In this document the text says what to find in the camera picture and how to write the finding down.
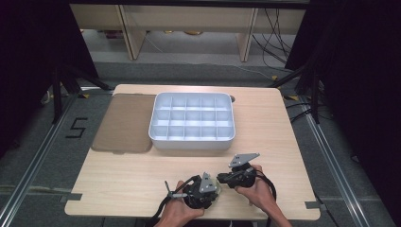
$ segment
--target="gray carpet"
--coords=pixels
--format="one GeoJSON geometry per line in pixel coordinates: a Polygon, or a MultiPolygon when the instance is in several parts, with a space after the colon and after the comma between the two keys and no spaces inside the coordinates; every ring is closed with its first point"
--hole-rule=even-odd
{"type": "MultiPolygon", "coordinates": [[[[287,74],[268,67],[244,68],[262,72],[268,78],[280,78],[287,74]]],[[[102,81],[112,86],[120,83],[142,83],[266,87],[271,84],[271,80],[265,76],[233,66],[96,63],[96,69],[102,81]]],[[[297,79],[282,86],[284,96],[294,95],[296,81],[297,79]]],[[[79,82],[82,86],[91,85],[84,80],[79,82]]],[[[134,218],[69,217],[63,212],[65,203],[60,201],[75,183],[110,97],[111,95],[91,94],[88,98],[75,100],[32,184],[32,190],[24,199],[11,226],[133,226],[134,218]],[[69,135],[79,134],[79,131],[70,129],[77,117],[87,118],[76,125],[85,128],[85,131],[80,138],[67,138],[69,135]]],[[[286,105],[294,103],[298,101],[285,100],[286,105]]],[[[288,117],[302,111],[301,106],[288,108],[288,117]]],[[[326,118],[331,117],[329,110],[324,107],[320,108],[320,114],[326,118]]],[[[21,179],[51,121],[52,103],[49,103],[39,109],[31,119],[30,125],[20,136],[21,146],[9,150],[0,160],[0,205],[5,204],[10,193],[7,186],[16,185],[21,179]]],[[[363,169],[350,159],[352,150],[335,120],[321,117],[321,126],[372,226],[394,226],[363,169]]],[[[306,119],[298,119],[292,127],[313,189],[327,205],[339,226],[355,226],[306,119]]],[[[317,221],[291,222],[294,226],[335,226],[326,211],[322,211],[317,221]]]]}

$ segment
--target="metal frame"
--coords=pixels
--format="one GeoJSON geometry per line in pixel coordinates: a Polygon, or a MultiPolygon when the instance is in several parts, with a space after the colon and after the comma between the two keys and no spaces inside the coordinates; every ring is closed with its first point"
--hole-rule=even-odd
{"type": "MultiPolygon", "coordinates": [[[[307,102],[307,99],[304,96],[300,96],[301,102],[307,102]]],[[[357,195],[349,184],[347,178],[345,177],[344,172],[341,169],[339,162],[337,161],[336,155],[333,150],[330,148],[322,128],[320,124],[316,124],[313,116],[311,114],[306,115],[307,122],[312,129],[313,134],[315,135],[316,140],[318,141],[319,147],[321,148],[322,154],[324,156],[325,161],[333,175],[333,178],[339,187],[339,191],[344,198],[345,204],[348,207],[348,210],[351,214],[351,217],[354,220],[356,226],[371,226],[366,215],[360,205],[357,195]]]]}

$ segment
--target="floor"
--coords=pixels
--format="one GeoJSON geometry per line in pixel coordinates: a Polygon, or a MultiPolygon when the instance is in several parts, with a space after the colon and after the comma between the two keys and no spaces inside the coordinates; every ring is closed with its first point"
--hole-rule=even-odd
{"type": "MultiPolygon", "coordinates": [[[[181,64],[191,67],[205,67],[210,65],[233,66],[238,70],[250,71],[250,69],[263,69],[268,65],[272,70],[284,70],[284,64],[272,56],[263,54],[256,41],[252,42],[250,55],[247,62],[239,60],[239,54],[236,46],[235,34],[229,33],[202,33],[192,36],[181,31],[165,33],[163,31],[151,31],[147,34],[144,45],[142,46],[139,58],[136,61],[128,59],[128,53],[122,39],[106,39],[103,32],[96,30],[84,30],[82,33],[91,56],[96,63],[96,67],[109,67],[108,63],[125,63],[125,65],[141,65],[147,63],[159,64],[181,64]]],[[[255,35],[256,40],[261,44],[266,41],[261,34],[255,35]]],[[[282,39],[288,46],[294,41],[294,36],[282,36],[282,39]]],[[[271,40],[274,46],[279,46],[277,40],[271,40]]],[[[284,60],[285,54],[282,50],[269,47],[273,53],[284,60]]],[[[294,95],[291,90],[285,90],[286,96],[294,95]]],[[[71,107],[71,112],[85,113],[91,112],[101,119],[103,112],[107,107],[106,96],[94,96],[91,103],[91,110],[85,110],[87,103],[78,98],[71,107]]],[[[286,105],[299,103],[297,100],[285,100],[286,105]]],[[[45,105],[37,113],[38,120],[33,122],[31,129],[27,131],[36,131],[35,137],[22,135],[29,141],[29,146],[21,148],[26,150],[25,157],[21,152],[12,152],[6,159],[2,160],[0,166],[0,204],[5,205],[9,201],[9,195],[15,185],[20,183],[26,169],[32,159],[35,158],[36,148],[41,146],[42,141],[52,130],[49,122],[51,118],[52,103],[45,105]],[[18,162],[9,162],[5,160],[18,160],[18,162]],[[16,166],[26,166],[25,168],[16,168],[16,166]]],[[[297,106],[288,108],[288,115],[295,116],[304,111],[304,107],[297,106]]],[[[352,150],[347,146],[346,139],[341,137],[340,129],[331,119],[329,110],[320,109],[322,122],[320,126],[313,124],[310,116],[306,116],[300,121],[295,121],[292,125],[303,154],[305,165],[308,169],[310,181],[316,193],[320,196],[324,205],[321,207],[322,217],[317,221],[293,221],[294,226],[394,226],[380,198],[375,194],[375,190],[369,183],[363,169],[353,162],[349,157],[352,150]],[[325,138],[330,139],[330,143],[325,143],[325,138]],[[353,202],[363,208],[354,207],[353,202]]],[[[68,116],[66,121],[74,120],[73,116],[68,116]]],[[[45,157],[45,162],[38,166],[40,174],[32,181],[29,188],[29,196],[20,203],[15,220],[10,226],[133,226],[134,218],[85,218],[85,217],[67,217],[63,213],[64,203],[62,198],[68,195],[71,185],[74,184],[74,177],[79,169],[71,171],[62,160],[71,162],[83,162],[86,156],[86,144],[88,139],[81,138],[77,141],[77,147],[83,147],[81,150],[75,150],[71,147],[71,153],[49,153],[45,157]]],[[[61,147],[55,143],[52,149],[66,149],[66,145],[61,147]]]]}

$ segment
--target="metal bracket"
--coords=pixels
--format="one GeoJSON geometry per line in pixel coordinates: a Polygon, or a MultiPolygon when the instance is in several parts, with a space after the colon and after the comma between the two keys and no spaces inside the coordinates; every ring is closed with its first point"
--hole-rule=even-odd
{"type": "Polygon", "coordinates": [[[236,154],[228,167],[242,166],[259,155],[260,153],[236,154]]]}

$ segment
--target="wooden table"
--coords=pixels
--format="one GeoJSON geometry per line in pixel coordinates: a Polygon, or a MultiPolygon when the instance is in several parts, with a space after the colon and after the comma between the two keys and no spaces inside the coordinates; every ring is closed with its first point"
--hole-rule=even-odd
{"type": "MultiPolygon", "coordinates": [[[[260,164],[277,189],[277,202],[288,219],[317,219],[319,209],[306,209],[315,201],[280,92],[273,88],[200,87],[175,85],[119,85],[116,94],[161,92],[222,92],[235,97],[235,139],[228,150],[158,150],[113,154],[89,150],[65,212],[72,216],[151,217],[166,196],[165,181],[174,187],[204,171],[214,178],[229,172],[236,153],[260,153],[260,164]]],[[[248,200],[221,186],[218,200],[201,218],[266,219],[248,200]]]]}

